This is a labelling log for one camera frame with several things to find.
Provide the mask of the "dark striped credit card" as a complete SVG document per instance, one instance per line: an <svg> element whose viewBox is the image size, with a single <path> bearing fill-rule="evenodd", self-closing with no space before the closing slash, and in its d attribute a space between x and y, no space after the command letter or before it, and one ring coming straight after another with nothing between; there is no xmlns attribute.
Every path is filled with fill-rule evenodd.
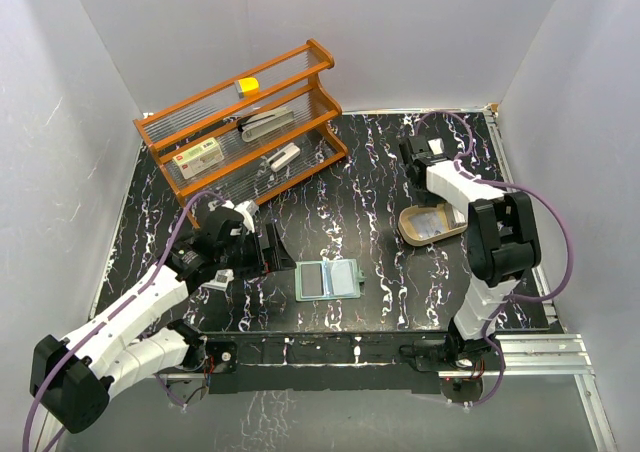
<svg viewBox="0 0 640 452"><path fill-rule="evenodd" d="M321 264L302 264L300 277L302 297L311 298L323 295L323 270Z"/></svg>

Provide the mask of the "green card holder wallet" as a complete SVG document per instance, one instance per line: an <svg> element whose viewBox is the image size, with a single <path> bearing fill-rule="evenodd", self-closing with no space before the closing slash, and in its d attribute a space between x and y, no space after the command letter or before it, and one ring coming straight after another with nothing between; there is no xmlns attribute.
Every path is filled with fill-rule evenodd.
<svg viewBox="0 0 640 452"><path fill-rule="evenodd" d="M323 270L323 295L305 298L301 296L300 267L302 264L321 264ZM295 269L295 295L298 302L357 299L366 277L355 259L336 259L298 262Z"/></svg>

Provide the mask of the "beige card tray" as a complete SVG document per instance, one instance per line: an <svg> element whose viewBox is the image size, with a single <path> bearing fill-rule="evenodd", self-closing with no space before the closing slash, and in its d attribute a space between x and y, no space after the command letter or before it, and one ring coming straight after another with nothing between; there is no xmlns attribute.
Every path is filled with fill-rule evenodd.
<svg viewBox="0 0 640 452"><path fill-rule="evenodd" d="M404 241L414 247L426 246L428 244L432 244L434 242L444 240L444 239L453 237L455 235L459 235L466 230L467 221L466 221L466 225L463 227L451 228L449 224L449 213L452 208L454 207L452 207L449 203L439 204L435 207L421 207L421 206L408 207L400 213L399 221L398 221L398 230L401 236L403 237ZM415 234L413 227L411 226L409 218L412 215L421 213L422 211L438 212L441 218L447 221L449 231L435 238L431 238L427 240L419 240Z"/></svg>

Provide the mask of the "white blue patterned card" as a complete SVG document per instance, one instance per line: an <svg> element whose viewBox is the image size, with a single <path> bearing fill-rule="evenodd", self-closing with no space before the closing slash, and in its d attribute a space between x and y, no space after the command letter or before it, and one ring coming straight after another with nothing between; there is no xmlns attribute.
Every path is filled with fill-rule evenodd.
<svg viewBox="0 0 640 452"><path fill-rule="evenodd" d="M438 212L422 211L412 215L409 221L419 240L435 238L449 231L447 221Z"/></svg>

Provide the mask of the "stack of cards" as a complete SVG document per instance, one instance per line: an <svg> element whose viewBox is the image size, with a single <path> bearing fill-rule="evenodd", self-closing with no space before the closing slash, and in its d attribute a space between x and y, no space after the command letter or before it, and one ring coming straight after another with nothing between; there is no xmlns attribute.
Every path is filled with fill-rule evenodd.
<svg viewBox="0 0 640 452"><path fill-rule="evenodd" d="M462 212L456 208L452 208L449 213L449 224L451 228L463 227L466 225L466 219Z"/></svg>

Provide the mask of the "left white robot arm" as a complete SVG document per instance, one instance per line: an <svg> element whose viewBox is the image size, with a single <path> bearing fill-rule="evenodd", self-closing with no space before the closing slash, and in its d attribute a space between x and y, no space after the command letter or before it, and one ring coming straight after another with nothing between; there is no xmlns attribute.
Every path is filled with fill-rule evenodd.
<svg viewBox="0 0 640 452"><path fill-rule="evenodd" d="M225 288L235 280L295 269L274 224L257 231L256 211L252 201L226 202L201 227L173 232L143 277L102 313L61 339L41 339L29 383L34 405L76 434L140 380L167 368L200 368L207 348L188 324L176 320L148 338L142 334L203 285Z"/></svg>

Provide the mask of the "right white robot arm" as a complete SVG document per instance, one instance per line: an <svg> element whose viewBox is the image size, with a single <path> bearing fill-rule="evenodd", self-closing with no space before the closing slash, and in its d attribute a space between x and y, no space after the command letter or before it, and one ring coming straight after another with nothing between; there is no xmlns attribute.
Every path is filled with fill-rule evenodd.
<svg viewBox="0 0 640 452"><path fill-rule="evenodd" d="M414 345L408 356L466 369L492 350L497 315L523 275L541 261L532 201L524 192L482 184L423 136L401 140L399 149L422 204L449 204L462 213L471 270L464 301L443 341Z"/></svg>

